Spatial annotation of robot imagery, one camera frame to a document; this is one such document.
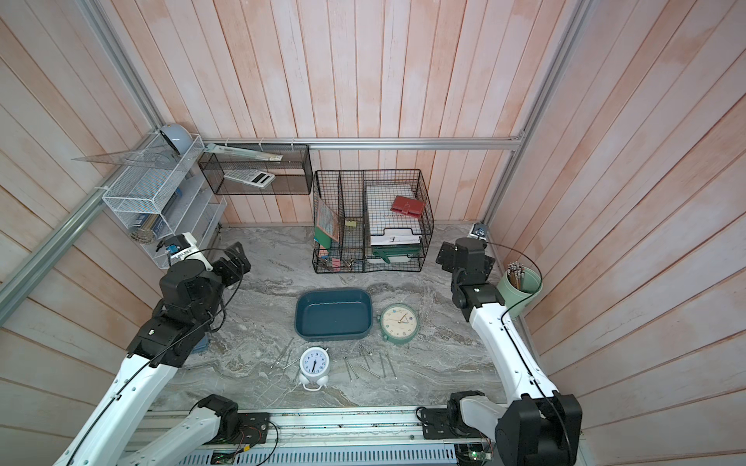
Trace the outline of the teal plastic storage box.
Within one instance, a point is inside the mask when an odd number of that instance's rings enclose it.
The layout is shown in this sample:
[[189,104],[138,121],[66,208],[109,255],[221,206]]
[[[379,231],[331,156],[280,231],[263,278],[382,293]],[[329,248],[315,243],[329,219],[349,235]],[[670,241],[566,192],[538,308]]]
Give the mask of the teal plastic storage box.
[[312,290],[296,303],[295,331],[308,342],[360,340],[372,324],[372,300],[363,289]]

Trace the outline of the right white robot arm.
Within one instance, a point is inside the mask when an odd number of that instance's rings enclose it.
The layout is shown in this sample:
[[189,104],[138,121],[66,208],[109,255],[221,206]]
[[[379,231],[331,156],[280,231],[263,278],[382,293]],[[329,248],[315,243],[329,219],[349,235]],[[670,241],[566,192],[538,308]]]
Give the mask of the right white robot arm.
[[489,281],[495,260],[486,248],[470,237],[445,242],[436,262],[450,273],[452,300],[491,357],[508,404],[478,390],[456,392],[448,401],[451,428],[487,437],[505,465],[573,465],[582,408],[575,396],[559,392],[521,339],[506,299]]

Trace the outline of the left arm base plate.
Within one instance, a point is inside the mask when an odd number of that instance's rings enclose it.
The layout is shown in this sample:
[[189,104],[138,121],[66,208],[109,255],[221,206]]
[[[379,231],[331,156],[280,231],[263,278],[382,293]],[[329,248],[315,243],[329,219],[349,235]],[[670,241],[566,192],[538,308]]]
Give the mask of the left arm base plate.
[[248,444],[251,447],[266,443],[270,430],[270,413],[238,413],[228,418],[225,440],[229,444]]

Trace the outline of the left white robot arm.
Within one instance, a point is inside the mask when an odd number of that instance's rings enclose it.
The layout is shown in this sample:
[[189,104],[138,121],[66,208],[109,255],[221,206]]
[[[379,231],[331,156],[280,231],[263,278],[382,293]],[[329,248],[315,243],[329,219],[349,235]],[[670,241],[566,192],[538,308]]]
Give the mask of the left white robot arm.
[[163,388],[197,344],[224,316],[231,285],[251,270],[241,243],[210,261],[188,234],[166,241],[169,268],[160,279],[162,297],[152,317],[126,349],[120,370],[81,431],[60,454],[59,465],[115,465]]

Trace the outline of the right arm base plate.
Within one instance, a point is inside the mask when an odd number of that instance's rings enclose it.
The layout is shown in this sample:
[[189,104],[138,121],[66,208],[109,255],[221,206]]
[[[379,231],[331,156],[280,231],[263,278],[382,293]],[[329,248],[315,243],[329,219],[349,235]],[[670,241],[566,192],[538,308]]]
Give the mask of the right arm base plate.
[[451,423],[447,409],[418,407],[415,410],[425,440],[447,440],[465,438],[467,434],[458,431]]

